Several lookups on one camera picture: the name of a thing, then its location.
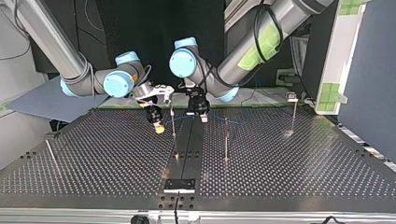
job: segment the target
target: white wall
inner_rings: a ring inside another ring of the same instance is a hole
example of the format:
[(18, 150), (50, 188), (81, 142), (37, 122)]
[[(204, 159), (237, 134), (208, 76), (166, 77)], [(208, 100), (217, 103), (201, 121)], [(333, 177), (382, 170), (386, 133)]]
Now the white wall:
[(43, 75), (35, 71), (32, 51), (16, 59), (1, 60), (28, 48), (26, 39), (3, 12), (12, 18), (10, 10), (0, 7), (0, 169), (37, 146), (50, 132), (48, 119), (1, 110), (1, 105), (44, 83)]

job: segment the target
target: small yellow object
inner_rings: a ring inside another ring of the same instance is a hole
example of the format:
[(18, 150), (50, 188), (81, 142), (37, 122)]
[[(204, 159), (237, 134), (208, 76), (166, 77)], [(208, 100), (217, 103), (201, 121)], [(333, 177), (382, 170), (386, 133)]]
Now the small yellow object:
[(165, 128), (163, 125), (155, 127), (155, 132), (156, 133), (163, 133), (165, 131)]

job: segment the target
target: table surface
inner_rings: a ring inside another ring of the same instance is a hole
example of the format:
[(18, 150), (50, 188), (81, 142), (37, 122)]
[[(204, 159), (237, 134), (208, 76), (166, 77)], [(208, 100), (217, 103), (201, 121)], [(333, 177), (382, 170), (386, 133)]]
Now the table surface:
[(182, 178), (196, 184), (180, 210), (396, 213), (393, 171), (324, 117), (292, 113), (213, 109), (203, 124), (177, 110), (174, 137), (168, 113), (156, 134), (142, 110), (93, 110), (49, 141), (55, 161), (42, 144), (0, 171), (0, 207), (173, 210), (164, 183)]

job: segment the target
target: green label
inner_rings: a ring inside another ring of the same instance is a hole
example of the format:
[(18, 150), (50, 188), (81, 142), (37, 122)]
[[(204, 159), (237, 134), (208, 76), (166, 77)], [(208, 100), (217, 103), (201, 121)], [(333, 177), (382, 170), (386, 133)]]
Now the green label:
[(361, 7), (361, 0), (342, 0), (340, 16), (358, 15), (359, 8)]
[[(279, 39), (279, 33), (273, 24), (269, 25), (259, 36), (260, 49), (266, 60), (271, 59), (277, 54), (276, 46), (279, 44)], [(257, 51), (256, 45), (253, 45), (238, 63), (238, 67), (251, 71), (259, 63), (263, 63), (263, 61)]]
[(339, 83), (323, 83), (318, 102), (318, 111), (334, 111), (338, 103), (339, 89)]

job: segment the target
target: robotic arm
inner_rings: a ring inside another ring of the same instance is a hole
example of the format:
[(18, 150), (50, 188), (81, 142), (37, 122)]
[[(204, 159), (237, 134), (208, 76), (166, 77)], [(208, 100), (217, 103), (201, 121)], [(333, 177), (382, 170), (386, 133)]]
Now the robotic arm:
[(157, 95), (164, 95), (169, 104), (171, 87), (151, 86), (148, 74), (137, 54), (129, 51), (118, 56), (117, 68), (94, 71), (92, 65), (67, 38), (58, 22), (41, 0), (3, 0), (19, 19), (25, 31), (56, 67), (63, 92), (68, 96), (108, 94), (121, 98), (131, 91), (147, 110), (148, 121), (157, 133), (163, 132), (163, 115), (157, 105)]
[[(249, 81), (247, 75), (261, 63), (266, 63), (274, 55), (283, 41), (308, 17), (319, 14), (333, 0), (277, 0), (271, 7), (263, 5), (268, 13), (256, 14), (255, 27), (245, 35), (219, 68), (211, 65), (199, 55), (194, 37), (175, 42), (176, 50), (169, 66), (176, 77), (192, 83), (192, 92), (209, 92), (222, 102), (230, 102), (238, 93), (239, 87)], [(191, 104), (203, 102), (205, 96), (190, 95)]]
[[(163, 132), (163, 116), (157, 96), (163, 95), (164, 103), (169, 104), (174, 90), (162, 85), (151, 86), (135, 52), (118, 56), (117, 68), (93, 71), (92, 65), (74, 48), (41, 0), (3, 1), (17, 14), (26, 32), (57, 68), (66, 95), (107, 93), (112, 97), (124, 97), (132, 91), (136, 101), (146, 108), (148, 121), (154, 125), (156, 132)], [(246, 76), (258, 64), (266, 63), (277, 54), (283, 39), (332, 1), (277, 0), (271, 7), (261, 1), (259, 8), (264, 7), (268, 13), (261, 15), (261, 10), (258, 10), (254, 29), (245, 35), (219, 68), (200, 56), (195, 38), (176, 41), (176, 50), (169, 66), (175, 76), (185, 79), (190, 97), (188, 113), (198, 114), (206, 122), (210, 109), (205, 98), (208, 92), (222, 102), (230, 102), (239, 87), (249, 81)]]

